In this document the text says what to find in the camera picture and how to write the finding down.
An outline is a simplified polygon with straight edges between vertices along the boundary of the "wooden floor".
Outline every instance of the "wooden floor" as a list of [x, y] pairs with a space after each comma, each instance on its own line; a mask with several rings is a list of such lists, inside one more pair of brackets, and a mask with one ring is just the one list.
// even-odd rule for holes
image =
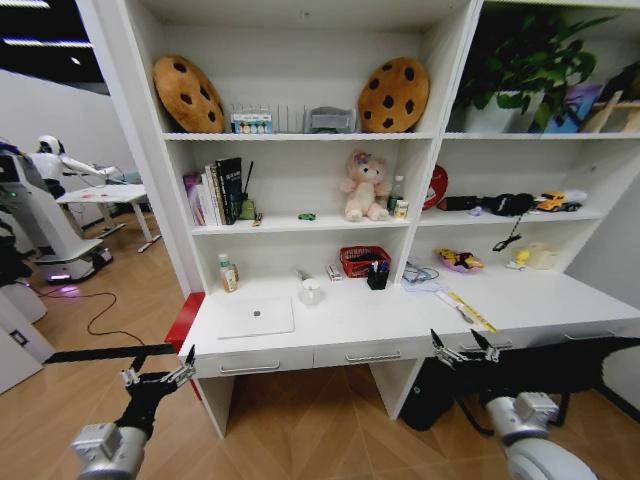
[[[115, 261], [78, 289], [118, 295], [96, 330], [122, 328], [158, 343], [182, 297], [162, 242], [138, 254], [142, 234], [132, 217], [125, 218], [127, 227], [106, 240]], [[86, 333], [107, 298], [45, 303], [49, 312], [36, 325], [59, 350], [134, 344], [120, 335]], [[118, 372], [128, 364], [49, 365], [1, 395], [0, 478], [75, 478], [79, 463], [68, 444], [83, 425], [120, 416], [127, 394]], [[155, 357], [145, 369], [176, 365], [173, 356]], [[554, 429], [552, 439], [601, 479], [640, 476], [640, 426], [596, 393], [574, 396], [567, 424]], [[158, 409], [139, 478], [499, 480], [506, 470], [496, 440], [476, 433], [457, 408], [428, 432], [391, 422], [368, 367], [358, 366], [239, 377], [224, 440], [183, 387]]]

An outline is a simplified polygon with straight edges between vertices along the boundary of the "wall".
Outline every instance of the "wall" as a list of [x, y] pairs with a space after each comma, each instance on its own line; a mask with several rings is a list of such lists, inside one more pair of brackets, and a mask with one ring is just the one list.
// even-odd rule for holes
[[[640, 177], [602, 222], [567, 273], [623, 302], [640, 308]], [[640, 336], [640, 326], [625, 332]], [[609, 388], [640, 409], [640, 348], [605, 361]]]
[[[38, 148], [40, 135], [49, 134], [76, 160], [135, 170], [109, 96], [0, 70], [0, 105], [0, 136], [27, 153]], [[62, 184], [67, 191], [87, 186], [76, 177], [65, 177]], [[102, 217], [93, 205], [71, 208], [81, 225]]]

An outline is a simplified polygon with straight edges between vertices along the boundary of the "desk leg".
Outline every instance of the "desk leg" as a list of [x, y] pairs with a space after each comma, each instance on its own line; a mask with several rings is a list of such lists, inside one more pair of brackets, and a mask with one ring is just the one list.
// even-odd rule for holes
[[389, 418], [397, 420], [411, 387], [422, 368], [424, 358], [395, 362], [370, 363], [369, 368], [378, 386]]
[[162, 235], [156, 235], [155, 237], [151, 236], [151, 232], [149, 231], [149, 227], [147, 226], [147, 222], [144, 219], [144, 215], [142, 214], [142, 210], [140, 209], [139, 203], [132, 203], [133, 211], [136, 214], [136, 218], [138, 219], [138, 223], [140, 224], [140, 228], [142, 229], [142, 233], [144, 234], [144, 238], [147, 241], [143, 246], [138, 249], [138, 253], [144, 252], [147, 248], [149, 248], [156, 240], [158, 240]]
[[198, 378], [193, 381], [220, 438], [224, 438], [227, 431], [234, 380], [235, 377], [213, 377]]
[[111, 213], [109, 212], [109, 209], [104, 203], [96, 203], [96, 206], [98, 207], [98, 210], [100, 210], [100, 213], [102, 214], [102, 218], [104, 219], [104, 224], [107, 226], [104, 232], [98, 235], [97, 238], [108, 237], [112, 233], [124, 227], [125, 225], [124, 223], [119, 223], [116, 225], [116, 223], [113, 221], [113, 218], [111, 218]]

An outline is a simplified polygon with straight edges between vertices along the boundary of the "bottle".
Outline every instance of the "bottle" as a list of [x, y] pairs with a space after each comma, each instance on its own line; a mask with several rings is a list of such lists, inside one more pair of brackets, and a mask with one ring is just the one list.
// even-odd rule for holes
[[396, 175], [391, 187], [391, 193], [389, 194], [389, 200], [387, 202], [387, 210], [393, 215], [396, 209], [396, 202], [402, 200], [402, 194], [404, 193], [404, 177], [402, 175]]
[[222, 279], [222, 286], [227, 293], [234, 292], [238, 288], [238, 278], [234, 267], [229, 262], [229, 255], [221, 253], [218, 255], [220, 260], [220, 278]]

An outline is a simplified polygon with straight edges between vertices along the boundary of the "ceiling light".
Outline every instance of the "ceiling light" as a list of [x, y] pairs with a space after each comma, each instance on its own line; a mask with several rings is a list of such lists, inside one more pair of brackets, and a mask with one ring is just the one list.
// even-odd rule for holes
[[0, 7], [51, 8], [44, 0], [0, 0]]
[[89, 42], [78, 40], [36, 40], [35, 38], [3, 38], [2, 41], [13, 47], [60, 47], [60, 48], [92, 48]]

